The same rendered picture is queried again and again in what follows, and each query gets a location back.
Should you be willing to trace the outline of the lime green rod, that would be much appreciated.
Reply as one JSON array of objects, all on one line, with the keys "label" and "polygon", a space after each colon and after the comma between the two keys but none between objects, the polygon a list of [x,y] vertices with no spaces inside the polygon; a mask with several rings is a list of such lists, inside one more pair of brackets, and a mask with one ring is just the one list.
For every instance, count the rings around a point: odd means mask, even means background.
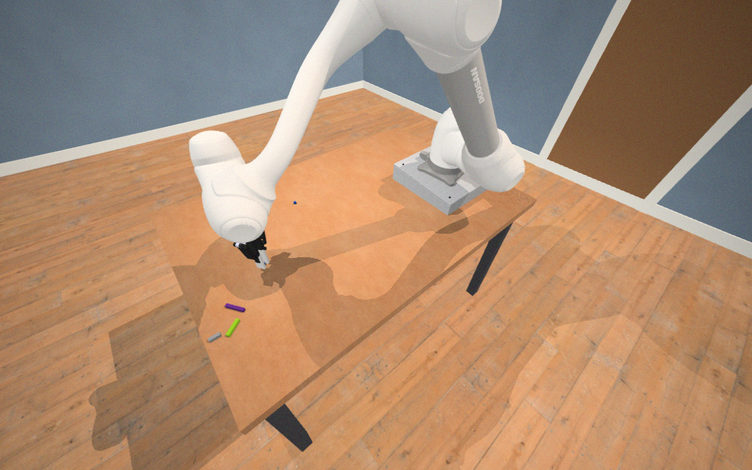
[{"label": "lime green rod", "polygon": [[228,332],[226,333],[227,337],[232,336],[232,333],[234,332],[235,328],[238,326],[240,322],[241,322],[241,319],[235,319],[234,323],[232,323],[232,326],[229,328]]}]

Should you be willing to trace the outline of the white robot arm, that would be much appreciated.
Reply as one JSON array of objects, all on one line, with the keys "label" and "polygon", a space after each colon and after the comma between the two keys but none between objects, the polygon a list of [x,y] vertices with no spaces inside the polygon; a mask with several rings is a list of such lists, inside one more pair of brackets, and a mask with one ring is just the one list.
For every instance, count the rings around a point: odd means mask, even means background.
[{"label": "white robot arm", "polygon": [[426,162],[418,171],[450,187],[466,174],[490,191],[512,189],[523,178],[525,164],[497,128],[480,50],[495,29],[501,4],[502,0],[340,0],[296,74],[274,134],[252,163],[245,164],[225,132],[205,131],[190,139],[191,161],[213,231],[232,243],[249,243],[262,235],[275,185],[289,167],[326,83],[385,29],[405,35],[437,73],[450,104],[436,125],[430,153],[420,152]]}]

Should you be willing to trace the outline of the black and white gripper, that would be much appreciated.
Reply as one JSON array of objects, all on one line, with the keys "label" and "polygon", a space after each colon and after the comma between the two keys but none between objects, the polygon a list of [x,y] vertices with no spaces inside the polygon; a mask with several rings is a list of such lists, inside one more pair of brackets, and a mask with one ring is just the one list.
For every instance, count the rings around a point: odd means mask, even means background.
[{"label": "black and white gripper", "polygon": [[247,257],[247,259],[253,259],[255,260],[255,264],[257,265],[257,268],[262,268],[262,270],[266,269],[266,264],[269,264],[268,254],[266,254],[265,250],[266,247],[264,247],[264,244],[268,243],[266,241],[266,235],[265,231],[258,237],[257,239],[249,242],[249,243],[233,243],[234,247],[237,247],[241,252]]}]

